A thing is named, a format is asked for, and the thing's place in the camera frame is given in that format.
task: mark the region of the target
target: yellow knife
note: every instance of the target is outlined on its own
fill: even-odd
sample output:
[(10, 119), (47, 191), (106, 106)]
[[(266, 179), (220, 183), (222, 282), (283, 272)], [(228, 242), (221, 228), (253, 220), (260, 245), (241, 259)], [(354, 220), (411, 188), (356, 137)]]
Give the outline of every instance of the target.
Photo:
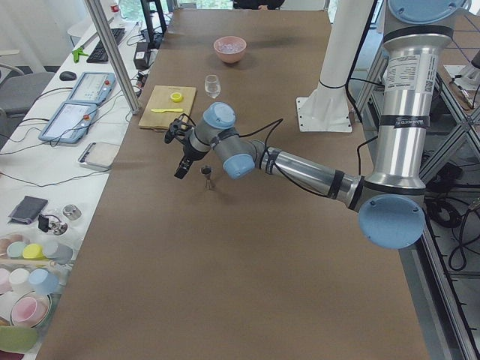
[(153, 113), (183, 113), (183, 109), (151, 109)]

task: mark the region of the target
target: chair seat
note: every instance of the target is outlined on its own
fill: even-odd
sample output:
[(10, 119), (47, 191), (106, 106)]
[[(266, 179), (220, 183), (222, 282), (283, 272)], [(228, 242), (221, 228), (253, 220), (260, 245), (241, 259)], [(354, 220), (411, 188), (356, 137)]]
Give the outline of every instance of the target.
[(6, 79), (0, 88), (0, 108), (7, 114), (26, 114), (55, 73), (29, 73)]

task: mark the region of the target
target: wine glass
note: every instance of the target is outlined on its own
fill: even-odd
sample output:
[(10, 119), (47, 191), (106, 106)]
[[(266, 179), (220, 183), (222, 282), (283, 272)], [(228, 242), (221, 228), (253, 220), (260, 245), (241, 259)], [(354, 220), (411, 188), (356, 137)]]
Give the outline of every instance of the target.
[(207, 75), (205, 78), (205, 91), (210, 98), (216, 98), (220, 94), (220, 80), (217, 75)]

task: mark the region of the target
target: black keyboard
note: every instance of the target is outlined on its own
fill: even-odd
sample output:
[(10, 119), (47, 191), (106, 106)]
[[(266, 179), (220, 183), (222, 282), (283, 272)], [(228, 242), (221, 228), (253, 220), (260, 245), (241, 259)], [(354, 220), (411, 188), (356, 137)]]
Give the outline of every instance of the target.
[[(125, 35), (125, 29), (112, 28), (111, 30), (113, 37), (115, 38), (115, 42), (117, 43), (117, 45), (120, 44), (120, 41), (122, 41), (122, 38)], [(101, 41), (98, 41), (97, 46), (93, 49), (93, 52), (87, 58), (87, 62), (108, 62), (108, 55)]]

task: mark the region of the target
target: black box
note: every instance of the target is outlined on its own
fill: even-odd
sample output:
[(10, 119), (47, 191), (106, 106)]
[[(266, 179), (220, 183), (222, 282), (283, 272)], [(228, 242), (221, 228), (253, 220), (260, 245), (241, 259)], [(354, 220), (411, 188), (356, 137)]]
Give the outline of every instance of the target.
[(135, 68), (140, 71), (147, 70), (149, 68), (149, 62), (149, 44), (144, 41), (136, 43), (135, 57), (133, 58)]

